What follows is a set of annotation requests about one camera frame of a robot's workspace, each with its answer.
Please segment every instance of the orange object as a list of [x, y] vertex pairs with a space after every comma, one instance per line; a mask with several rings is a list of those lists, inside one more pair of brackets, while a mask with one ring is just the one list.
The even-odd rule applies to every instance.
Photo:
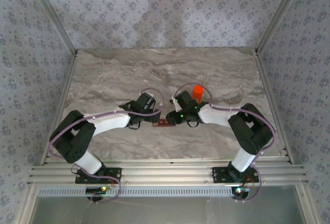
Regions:
[[195, 99], [199, 104], [202, 101], [204, 88], [201, 86], [194, 86], [192, 89], [192, 98]]

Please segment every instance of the black mounting bracket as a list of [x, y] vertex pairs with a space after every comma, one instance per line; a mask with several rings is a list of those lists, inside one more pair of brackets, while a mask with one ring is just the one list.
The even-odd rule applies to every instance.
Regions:
[[[110, 176], [113, 177], [115, 179], [117, 179], [118, 181], [120, 181], [121, 177], [122, 177], [122, 168], [105, 168], [102, 171], [102, 175], [100, 174], [96, 174], [99, 176]], [[88, 175], [86, 175], [85, 173], [83, 173], [81, 170], [77, 171], [76, 174], [76, 184], [117, 184], [117, 182], [115, 180], [113, 180], [113, 182], [110, 179], [96, 179], [96, 178], [92, 178]]]
[[215, 184], [258, 183], [259, 182], [258, 172], [254, 168], [251, 168], [251, 167], [249, 167], [238, 180], [234, 180], [229, 175], [228, 167], [212, 167], [211, 176], [213, 177], [213, 182]]

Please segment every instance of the gray marble surface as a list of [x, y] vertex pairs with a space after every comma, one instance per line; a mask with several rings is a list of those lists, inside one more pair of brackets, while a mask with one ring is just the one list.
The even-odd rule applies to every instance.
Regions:
[[[250, 48], [200, 48], [157, 50], [79, 51], [63, 117], [78, 109], [100, 113], [135, 100], [146, 87], [163, 92], [163, 116], [176, 89], [188, 82], [205, 85], [215, 104], [242, 106], [253, 103], [274, 124], [265, 89]], [[185, 88], [189, 92], [192, 86]], [[155, 94], [160, 103], [161, 98]], [[100, 159], [142, 158], [233, 158], [239, 149], [231, 129], [203, 124], [192, 129], [152, 127], [116, 129], [95, 136], [89, 147]], [[280, 142], [266, 155], [278, 156]]]

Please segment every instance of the patterned wallpaper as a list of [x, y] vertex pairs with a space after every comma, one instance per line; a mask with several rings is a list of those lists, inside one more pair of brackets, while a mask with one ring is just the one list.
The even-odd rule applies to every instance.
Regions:
[[330, 223], [330, 0], [294, 0], [263, 59], [297, 163]]
[[0, 223], [13, 223], [71, 54], [38, 0], [2, 0], [0, 7]]
[[280, 0], [51, 0], [77, 49], [255, 47]]

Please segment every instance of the aluminum frame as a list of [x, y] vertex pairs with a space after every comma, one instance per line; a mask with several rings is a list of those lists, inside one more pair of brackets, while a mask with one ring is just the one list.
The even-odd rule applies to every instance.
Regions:
[[[256, 58], [257, 67], [261, 80], [266, 90], [266, 95], [272, 110], [273, 118], [277, 127], [277, 133], [282, 145], [286, 148], [287, 156], [260, 157], [256, 166], [260, 168], [264, 186], [296, 185], [306, 222], [308, 224], [322, 223], [315, 201], [312, 197], [307, 177], [302, 165], [294, 164], [293, 154], [290, 150], [288, 139], [285, 135], [283, 124], [275, 104], [270, 84], [265, 74], [265, 68], [259, 56]], [[56, 115], [52, 123], [52, 129], [56, 127], [62, 116], [64, 103], [70, 88], [76, 56], [70, 65], [70, 72], [63, 87]], [[47, 162], [47, 151], [44, 150], [42, 166], [32, 168], [28, 180], [29, 190], [26, 193], [21, 207], [17, 224], [30, 223], [37, 195], [44, 186], [65, 186], [70, 188], [81, 187], [74, 183], [75, 175], [70, 172], [71, 166], [66, 162]], [[125, 160], [106, 161], [106, 166], [120, 166], [123, 168], [122, 183], [125, 187], [137, 186], [235, 186], [233, 184], [214, 184], [211, 175], [211, 167], [227, 166], [229, 160], [221, 159], [153, 159], [153, 160]]]

